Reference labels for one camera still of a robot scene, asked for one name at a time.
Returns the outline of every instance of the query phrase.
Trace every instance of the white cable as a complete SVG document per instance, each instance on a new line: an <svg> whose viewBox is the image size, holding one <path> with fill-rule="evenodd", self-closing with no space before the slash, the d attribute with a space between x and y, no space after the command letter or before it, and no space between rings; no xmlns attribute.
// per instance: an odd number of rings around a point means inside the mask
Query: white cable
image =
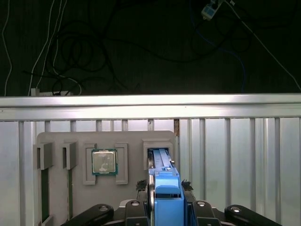
<svg viewBox="0 0 301 226"><path fill-rule="evenodd" d="M42 77L44 75L44 70L45 70L45 65L46 65L46 61L47 61L47 56L48 56L48 52L49 52L49 48L50 48L50 45L51 45L51 41L53 39L53 36L54 34L56 33L56 27L57 27L57 23L58 23L58 20L60 18L60 14L61 14L61 8L62 8L62 0L60 1L60 8L59 8L59 11L58 11L58 16L57 16L57 19L56 19L56 22L55 22L55 28L53 30L53 33L50 37L50 40L49 40L49 43L48 43L48 47L47 47L47 51L46 51L46 54L45 54L45 60L44 60L44 64L43 64L43 69L42 69L42 74L41 74L41 77L40 77L40 80L36 86L36 89L38 88L40 82L42 81Z"/></svg>
<svg viewBox="0 0 301 226"><path fill-rule="evenodd" d="M268 50L268 48L263 44L263 42L258 38L258 36L252 31L251 28L248 27L248 25L245 24L244 21L242 21L242 19L240 18L240 16L237 14L237 12L235 11L235 9L231 6L230 3L228 3L227 1L224 1L234 12L234 14L237 16L237 18L241 21L241 23L255 36L255 38L259 41L259 43L266 49L266 51L274 58L274 60L283 68L283 70L285 70L285 72L291 76L291 78L294 80L294 82L296 83L297 87L299 88L299 90L301 91L301 87L299 86L297 80L295 79L295 77L277 60L277 58Z"/></svg>
<svg viewBox="0 0 301 226"><path fill-rule="evenodd" d="M60 30L61 25L62 25L62 19L63 19L65 7L66 7L66 5L67 5L67 1L68 1L68 0L66 0L65 4L64 4L64 6L63 6L62 15L61 15L61 20L60 20L59 26L58 26L58 28L57 28L58 31ZM56 57L57 57L57 52L58 52L58 39L56 39L56 51L55 51L55 57L54 57L54 60L53 60L53 66L55 66L55 61L56 61ZM65 78L65 76L59 74L59 73L55 70L55 68L53 68L53 71L54 71L58 76L60 76L60 77L62 77L62 78ZM68 79L78 84L78 86L79 86L79 95L81 95L81 92L82 92L82 87L81 87L81 85L80 85L76 80L74 80L73 78L68 78Z"/></svg>
<svg viewBox="0 0 301 226"><path fill-rule="evenodd" d="M38 63L38 61L39 61L39 59L40 59L40 57L41 57L41 55L42 55L42 53L43 53L43 51L44 51L44 49L45 49L47 43L48 43L49 32L50 32L51 14L52 14L52 8L53 8L53 5L54 5L54 2L55 2L55 0L52 1L51 7L50 7L50 12L49 12L47 39L46 39L46 42L45 42L45 44L44 44L44 46L43 46L43 48L42 48L42 51L40 52L40 54L39 54L39 56L38 56L37 61L34 63L34 65L33 65L33 67L32 67L32 76L31 76L31 78L30 78L30 83L29 83L29 89L28 89L28 94L27 94L27 96L30 95L30 91L31 91L31 87L32 87L33 71L34 71L35 67L37 66L37 63Z"/></svg>
<svg viewBox="0 0 301 226"><path fill-rule="evenodd" d="M5 51L6 51L6 55L8 56L8 61L9 61L9 66L10 66L9 72L8 72L8 76L7 76L6 81L5 81L4 96L6 96L7 87L8 87L8 79L9 79L9 77L11 75L12 70L13 70L13 64L11 63L11 59L10 59L9 52L8 52L8 47L6 45L5 37L4 37L4 32L5 32L6 26L8 25L9 12L10 12L10 0L8 0L8 13L7 13L6 21L5 21L5 24L4 24L4 27L2 29L2 33L1 33L2 34L4 48L5 48Z"/></svg>

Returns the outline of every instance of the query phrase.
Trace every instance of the aluminum rail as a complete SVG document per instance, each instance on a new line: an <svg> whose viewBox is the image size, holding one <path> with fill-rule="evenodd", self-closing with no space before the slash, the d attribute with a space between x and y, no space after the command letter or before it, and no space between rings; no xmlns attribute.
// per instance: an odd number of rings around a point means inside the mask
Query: aluminum rail
<svg viewBox="0 0 301 226"><path fill-rule="evenodd" d="M300 117L301 95L0 98L0 121Z"/></svg>
<svg viewBox="0 0 301 226"><path fill-rule="evenodd" d="M300 94L3 97L1 107L301 103Z"/></svg>

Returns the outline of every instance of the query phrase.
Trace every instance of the dark background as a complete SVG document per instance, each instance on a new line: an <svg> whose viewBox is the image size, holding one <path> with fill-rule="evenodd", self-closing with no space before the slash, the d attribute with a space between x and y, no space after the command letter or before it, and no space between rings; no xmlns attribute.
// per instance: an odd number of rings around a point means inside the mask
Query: dark background
<svg viewBox="0 0 301 226"><path fill-rule="evenodd" d="M192 8L196 23L202 22L199 0L192 0ZM237 4L244 8L254 18L275 16L271 21L258 20L260 26L285 24L290 21L293 9L297 12L288 27L274 29L258 29L255 23L248 25L255 29L268 49L278 60L293 74L297 81L301 82L301 4L298 1L296 8L295 0L237 0ZM159 59L144 49L130 44L134 42L162 57L178 61L198 58L197 52L205 53L213 49L197 34L190 21L189 1L187 0L156 0L135 1L131 7L118 10L112 17L107 31L104 28L110 20L110 14L114 9L114 0L91 0L88 10L88 0L69 0L62 26L72 20L88 22L88 14L91 17L90 26L94 31L84 24L70 25L66 31L81 33L93 37L97 44L92 44L94 55L92 61L84 69L95 69L104 61L103 48L107 51L107 58L111 62L111 70L106 64L97 72L88 73L79 68L73 68L64 73L64 76L72 77L82 81L85 87L83 95L104 94L188 94L188 93L240 93L243 82L243 71L240 62L231 54L221 51L213 51L212 54L202 57L191 63L174 63ZM0 28L2 29L7 15L7 0L0 0ZM13 71L8 81L8 96L26 96L30 74L47 38L48 17L51 0L11 0L10 18L5 31L7 47L12 59ZM51 19L50 36L53 33L60 0L55 0ZM246 18L246 14L235 8L238 14ZM223 3L218 15L225 14L229 18L235 18L230 8ZM233 24L233 35L245 37L246 32L237 21L225 17L216 18L220 30L227 32ZM224 39L216 27L215 21L205 22L198 27L199 31L214 43ZM299 92L292 78L275 62L255 37L246 40L227 39L222 47L234 51L244 49L248 42L250 48L238 53L245 64L246 84L244 93L281 93ZM71 49L71 42L59 40L66 56ZM80 55L79 62L88 61L91 50L87 42L82 41L74 47L76 58ZM35 74L41 74L45 52L38 62ZM0 44L0 95L4 95L4 84L9 71L9 63L4 50L3 42ZM58 54L57 67L66 68L66 63ZM41 92L60 90L60 83L53 88L57 81L48 72L40 83ZM32 88L36 87L38 76L33 77ZM78 87L69 80L61 81L63 90L71 90L75 95Z"/></svg>

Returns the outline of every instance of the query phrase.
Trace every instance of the cpu processor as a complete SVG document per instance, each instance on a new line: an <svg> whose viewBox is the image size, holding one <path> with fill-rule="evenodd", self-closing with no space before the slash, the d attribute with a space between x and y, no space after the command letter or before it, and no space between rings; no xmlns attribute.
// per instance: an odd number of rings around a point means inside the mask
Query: cpu processor
<svg viewBox="0 0 301 226"><path fill-rule="evenodd" d="M118 172L117 149L92 150L92 174L116 175Z"/></svg>

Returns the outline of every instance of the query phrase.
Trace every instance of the power strip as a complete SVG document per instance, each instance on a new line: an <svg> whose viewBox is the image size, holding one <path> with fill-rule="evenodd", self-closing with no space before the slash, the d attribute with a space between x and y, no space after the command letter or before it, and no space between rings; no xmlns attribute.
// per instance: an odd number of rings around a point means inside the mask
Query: power strip
<svg viewBox="0 0 301 226"><path fill-rule="evenodd" d="M202 10L204 20L211 20L222 5L223 0L211 0Z"/></svg>
<svg viewBox="0 0 301 226"><path fill-rule="evenodd" d="M61 91L61 96L65 96L68 93L68 91ZM41 92L40 89L31 89L31 95L32 97L51 97L53 96L52 92Z"/></svg>

